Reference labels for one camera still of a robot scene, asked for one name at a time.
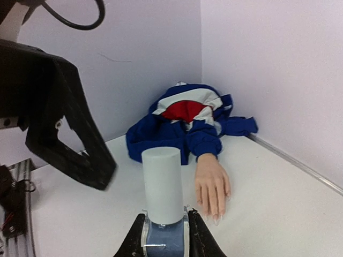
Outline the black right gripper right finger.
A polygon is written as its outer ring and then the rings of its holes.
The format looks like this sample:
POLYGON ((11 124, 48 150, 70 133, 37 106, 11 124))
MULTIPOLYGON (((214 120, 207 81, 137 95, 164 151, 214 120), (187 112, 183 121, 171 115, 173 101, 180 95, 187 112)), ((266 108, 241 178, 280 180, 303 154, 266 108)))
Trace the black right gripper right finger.
POLYGON ((226 257, 197 210, 188 211, 190 225, 190 256, 226 257))

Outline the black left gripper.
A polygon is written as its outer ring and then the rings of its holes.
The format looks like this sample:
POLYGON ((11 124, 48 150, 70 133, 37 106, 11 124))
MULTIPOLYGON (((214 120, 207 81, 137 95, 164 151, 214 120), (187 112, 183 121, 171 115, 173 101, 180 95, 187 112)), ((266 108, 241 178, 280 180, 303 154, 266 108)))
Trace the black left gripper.
POLYGON ((78 69, 65 58, 1 39, 1 129, 71 179, 105 191, 117 164, 90 113, 78 69))

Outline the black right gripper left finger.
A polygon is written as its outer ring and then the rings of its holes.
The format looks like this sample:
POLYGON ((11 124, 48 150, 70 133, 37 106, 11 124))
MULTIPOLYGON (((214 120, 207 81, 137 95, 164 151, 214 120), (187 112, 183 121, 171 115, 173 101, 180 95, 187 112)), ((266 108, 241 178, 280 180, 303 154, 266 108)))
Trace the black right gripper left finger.
POLYGON ((145 214, 138 214, 114 257, 144 257, 143 247, 141 246, 144 222, 145 214))

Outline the blue nail polish bottle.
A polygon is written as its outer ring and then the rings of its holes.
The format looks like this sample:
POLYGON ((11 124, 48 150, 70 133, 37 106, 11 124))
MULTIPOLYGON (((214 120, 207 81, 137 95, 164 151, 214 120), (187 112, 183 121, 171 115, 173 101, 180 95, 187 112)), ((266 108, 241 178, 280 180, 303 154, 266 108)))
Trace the blue nail polish bottle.
POLYGON ((169 225, 153 223, 146 210, 144 214, 141 232, 141 247, 144 256, 190 256, 190 221, 186 206, 181 220, 169 225))

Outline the white nail polish cap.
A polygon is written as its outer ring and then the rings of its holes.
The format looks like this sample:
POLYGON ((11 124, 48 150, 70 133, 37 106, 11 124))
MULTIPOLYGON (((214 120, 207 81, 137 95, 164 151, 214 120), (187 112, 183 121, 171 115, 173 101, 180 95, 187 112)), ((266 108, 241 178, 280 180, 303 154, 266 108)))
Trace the white nail polish cap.
POLYGON ((156 147, 142 152, 145 196, 150 220, 170 225, 183 217, 181 152, 175 147, 156 147))

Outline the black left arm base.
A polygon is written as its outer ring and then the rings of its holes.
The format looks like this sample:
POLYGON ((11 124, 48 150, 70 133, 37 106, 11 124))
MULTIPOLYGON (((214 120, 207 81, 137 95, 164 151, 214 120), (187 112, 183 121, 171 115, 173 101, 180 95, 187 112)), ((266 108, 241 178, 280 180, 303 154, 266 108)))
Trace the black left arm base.
POLYGON ((1 165, 1 207, 5 213, 1 232, 6 239, 28 233, 30 224, 28 197, 35 189, 35 185, 29 179, 17 181, 10 169, 1 165))

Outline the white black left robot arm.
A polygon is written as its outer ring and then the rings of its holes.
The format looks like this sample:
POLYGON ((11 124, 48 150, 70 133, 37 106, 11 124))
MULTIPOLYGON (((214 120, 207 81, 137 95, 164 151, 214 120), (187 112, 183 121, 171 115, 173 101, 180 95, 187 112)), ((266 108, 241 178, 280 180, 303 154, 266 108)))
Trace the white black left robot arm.
POLYGON ((90 31, 106 15, 88 25, 73 23, 46 1, 1 1, 1 129, 26 132, 25 144, 37 157, 73 180, 104 191, 117 164, 89 110, 78 68, 65 58, 18 42, 22 26, 44 8, 62 24, 90 31))

